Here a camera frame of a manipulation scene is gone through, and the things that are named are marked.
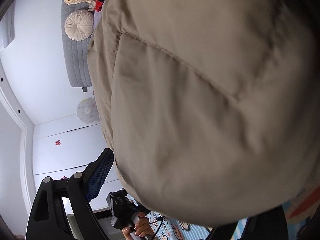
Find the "person's left hand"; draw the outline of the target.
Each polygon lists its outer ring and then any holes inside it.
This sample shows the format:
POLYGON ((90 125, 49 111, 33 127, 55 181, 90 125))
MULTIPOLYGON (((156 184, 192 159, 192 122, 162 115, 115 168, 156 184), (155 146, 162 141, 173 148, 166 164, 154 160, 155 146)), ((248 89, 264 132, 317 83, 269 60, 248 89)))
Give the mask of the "person's left hand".
MULTIPOLYGON (((135 223, 134 226, 134 234, 138 239, 142 239, 144 237, 152 237, 154 235, 154 231, 149 224, 149 219, 142 212, 138 214, 139 220, 135 223)), ((122 229, 122 233, 126 240, 133 240, 131 236, 131 228, 125 227, 122 229)))

